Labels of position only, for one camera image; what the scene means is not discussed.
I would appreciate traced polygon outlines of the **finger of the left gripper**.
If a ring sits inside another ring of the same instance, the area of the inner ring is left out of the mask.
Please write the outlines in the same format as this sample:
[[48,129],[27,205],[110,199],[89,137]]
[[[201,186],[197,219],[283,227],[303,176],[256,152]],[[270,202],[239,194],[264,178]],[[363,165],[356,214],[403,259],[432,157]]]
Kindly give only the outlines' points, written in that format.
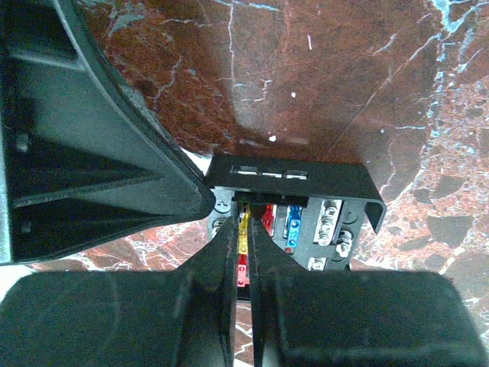
[[74,2],[1,3],[3,265],[202,219],[214,204]]

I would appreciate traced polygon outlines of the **black fuse box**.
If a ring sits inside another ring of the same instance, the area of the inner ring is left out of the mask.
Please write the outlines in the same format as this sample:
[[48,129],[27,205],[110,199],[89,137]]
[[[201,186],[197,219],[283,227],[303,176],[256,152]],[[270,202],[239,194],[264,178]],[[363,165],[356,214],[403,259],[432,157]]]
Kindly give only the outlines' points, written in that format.
[[[282,251],[310,271],[346,270],[367,220],[379,232],[387,208],[368,169],[275,158],[216,155],[206,184],[230,190],[234,201],[261,221],[267,204],[277,205],[274,236]],[[287,248],[287,207],[301,206],[299,243]]]

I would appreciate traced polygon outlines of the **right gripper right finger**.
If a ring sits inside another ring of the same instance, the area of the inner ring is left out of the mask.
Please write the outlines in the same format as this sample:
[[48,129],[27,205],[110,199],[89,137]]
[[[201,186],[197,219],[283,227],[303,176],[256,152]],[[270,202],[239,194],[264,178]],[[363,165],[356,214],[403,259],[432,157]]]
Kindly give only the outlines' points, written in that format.
[[248,225],[257,366],[486,366],[454,285],[425,271],[309,271]]

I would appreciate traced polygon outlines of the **yellow fuse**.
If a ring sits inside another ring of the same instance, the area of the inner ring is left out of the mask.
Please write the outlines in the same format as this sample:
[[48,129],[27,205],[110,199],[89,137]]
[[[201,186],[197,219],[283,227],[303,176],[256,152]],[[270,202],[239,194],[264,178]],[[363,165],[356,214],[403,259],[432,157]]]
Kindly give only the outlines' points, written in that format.
[[248,254],[248,223],[250,218],[250,210],[248,207],[240,214],[238,224],[238,254]]

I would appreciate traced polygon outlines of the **blue fuse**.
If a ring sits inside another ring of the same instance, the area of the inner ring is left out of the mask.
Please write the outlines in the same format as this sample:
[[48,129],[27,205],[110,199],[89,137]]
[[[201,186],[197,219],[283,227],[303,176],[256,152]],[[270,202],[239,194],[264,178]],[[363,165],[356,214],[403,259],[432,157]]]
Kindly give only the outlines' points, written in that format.
[[288,206],[286,222],[284,227],[284,238],[286,239],[287,248],[296,248],[299,243],[300,227],[302,219],[301,206]]

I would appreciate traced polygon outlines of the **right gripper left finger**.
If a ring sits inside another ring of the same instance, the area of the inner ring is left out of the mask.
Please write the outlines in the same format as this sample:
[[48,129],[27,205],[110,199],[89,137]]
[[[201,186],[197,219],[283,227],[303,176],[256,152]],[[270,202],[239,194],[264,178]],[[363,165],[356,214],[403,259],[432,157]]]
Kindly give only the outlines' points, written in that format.
[[238,222],[172,271],[38,272],[1,304],[3,366],[230,366]]

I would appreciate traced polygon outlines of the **red fuse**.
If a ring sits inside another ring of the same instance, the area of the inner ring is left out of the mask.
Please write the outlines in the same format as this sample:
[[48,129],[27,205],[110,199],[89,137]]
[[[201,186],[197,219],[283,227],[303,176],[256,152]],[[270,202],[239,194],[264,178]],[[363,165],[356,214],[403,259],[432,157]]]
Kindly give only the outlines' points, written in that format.
[[277,216],[277,205],[267,204],[264,209],[264,213],[261,217],[261,222],[264,228],[267,230],[270,237],[274,236],[275,222]]

